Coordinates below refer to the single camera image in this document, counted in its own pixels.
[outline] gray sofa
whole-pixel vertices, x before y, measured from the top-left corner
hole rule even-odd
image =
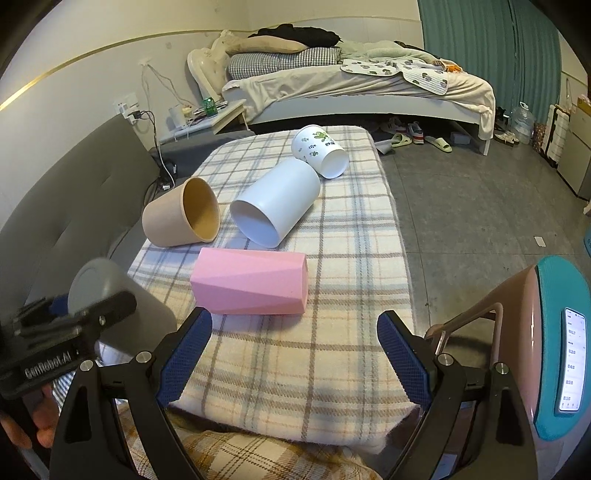
[[[249,135],[190,137],[165,145],[163,155],[188,177],[217,146]],[[93,258],[110,258],[127,270],[145,241],[144,196],[158,173],[120,115],[56,162],[0,231],[0,319],[33,300],[68,292]]]

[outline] checkered pillow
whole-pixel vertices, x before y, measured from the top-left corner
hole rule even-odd
[[[337,47],[316,47],[299,53],[238,53],[230,59],[228,74],[242,80],[280,70],[336,65],[339,52]]]

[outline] white cup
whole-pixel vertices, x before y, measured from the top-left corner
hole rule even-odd
[[[314,169],[297,158],[286,158],[241,193],[230,205],[230,214],[247,238],[275,248],[319,194],[320,179]]]
[[[308,162],[326,179],[338,177],[349,165],[349,154],[318,125],[308,125],[296,133],[291,154]]]

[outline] green curtain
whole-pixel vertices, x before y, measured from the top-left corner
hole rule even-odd
[[[425,50],[488,81],[496,104],[520,101],[544,122],[560,93],[558,32],[529,0],[418,0]]]
[[[538,122],[558,102],[562,58],[558,30],[529,0],[508,0],[517,25],[517,101],[527,103]]]

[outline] power outlet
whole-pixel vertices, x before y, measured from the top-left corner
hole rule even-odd
[[[131,114],[139,110],[138,96],[135,93],[128,93],[124,97],[113,102],[115,112],[123,115],[130,124],[134,125],[137,119]]]

